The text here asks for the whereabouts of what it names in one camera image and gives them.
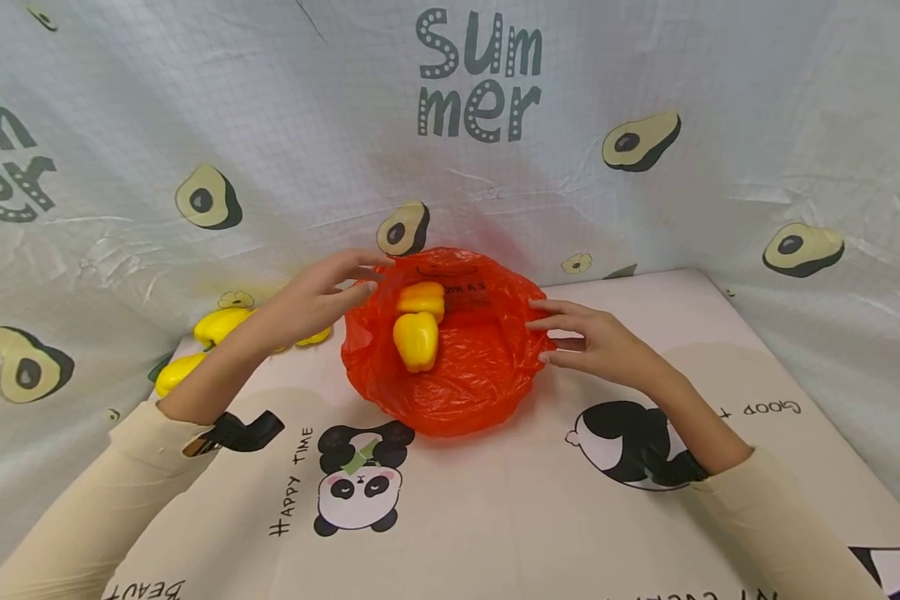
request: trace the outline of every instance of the red plastic bag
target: red plastic bag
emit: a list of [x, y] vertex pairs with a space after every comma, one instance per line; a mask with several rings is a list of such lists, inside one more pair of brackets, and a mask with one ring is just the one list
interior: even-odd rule
[[[350, 383], [424, 435], [460, 436], [506, 421], [543, 368], [538, 355], [555, 348], [545, 332], [525, 326], [545, 316], [528, 306], [545, 298], [543, 291], [491, 258], [455, 247], [394, 259], [380, 289], [345, 316], [341, 358]], [[443, 284], [446, 316], [436, 366], [410, 373], [393, 343], [393, 322], [400, 290], [419, 282]]]

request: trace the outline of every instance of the sleeve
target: sleeve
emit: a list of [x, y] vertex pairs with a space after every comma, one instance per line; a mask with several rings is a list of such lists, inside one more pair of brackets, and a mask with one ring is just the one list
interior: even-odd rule
[[130, 412], [2, 565], [0, 599], [100, 600], [147, 525], [216, 457], [183, 454], [212, 428], [171, 421], [155, 402]]
[[867, 570], [817, 516], [797, 480], [767, 450], [692, 485], [787, 600], [887, 600]]

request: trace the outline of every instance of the fabric backdrop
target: fabric backdrop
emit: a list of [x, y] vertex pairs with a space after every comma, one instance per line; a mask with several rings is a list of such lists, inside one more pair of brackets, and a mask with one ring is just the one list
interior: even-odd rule
[[354, 245], [701, 269], [900, 500], [900, 0], [39, 2], [0, 0], [0, 562], [200, 315]]

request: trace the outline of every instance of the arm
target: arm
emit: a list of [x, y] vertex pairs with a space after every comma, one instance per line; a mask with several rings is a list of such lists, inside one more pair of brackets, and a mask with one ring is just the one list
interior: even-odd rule
[[886, 600], [846, 545], [800, 495], [797, 481], [766, 450], [753, 449], [724, 422], [690, 381], [606, 312], [572, 302], [533, 302], [552, 313], [532, 329], [583, 337], [555, 339], [540, 360], [645, 393], [710, 475], [692, 485], [723, 529], [732, 533], [788, 600]]
[[0, 568], [0, 599], [98, 600], [147, 525], [193, 484], [216, 451], [183, 449], [227, 411], [260, 362], [331, 326], [379, 279], [361, 265], [382, 254], [346, 251], [307, 267], [215, 347], [160, 403], [145, 402], [110, 432], [107, 450], [48, 509]]

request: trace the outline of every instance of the bell pepper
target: bell pepper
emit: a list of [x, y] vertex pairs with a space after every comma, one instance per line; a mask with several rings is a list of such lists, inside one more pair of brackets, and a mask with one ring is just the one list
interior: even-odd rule
[[443, 321], [443, 285], [437, 282], [420, 282], [400, 291], [396, 303], [399, 313], [430, 313], [437, 323]]
[[247, 321], [247, 317], [252, 314], [253, 310], [240, 306], [212, 311], [206, 317], [200, 318], [196, 326], [193, 326], [193, 336], [204, 347], [217, 346], [240, 323]]
[[407, 371], [430, 371], [437, 361], [437, 319], [430, 313], [401, 315], [393, 324], [393, 342]]
[[318, 333], [316, 335], [312, 335], [309, 338], [305, 338], [303, 340], [300, 340], [297, 343], [294, 343], [293, 346], [311, 346], [312, 343], [320, 343], [320, 342], [328, 339], [328, 337], [330, 337], [330, 332], [332, 330], [333, 330], [333, 326], [330, 326], [330, 327], [320, 331], [320, 333]]
[[197, 368], [197, 365], [203, 362], [204, 358], [206, 358], [206, 354], [200, 352], [191, 356], [181, 356], [170, 362], [160, 370], [160, 374], [156, 377], [154, 385], [156, 394], [160, 398], [167, 396], [194, 368]]

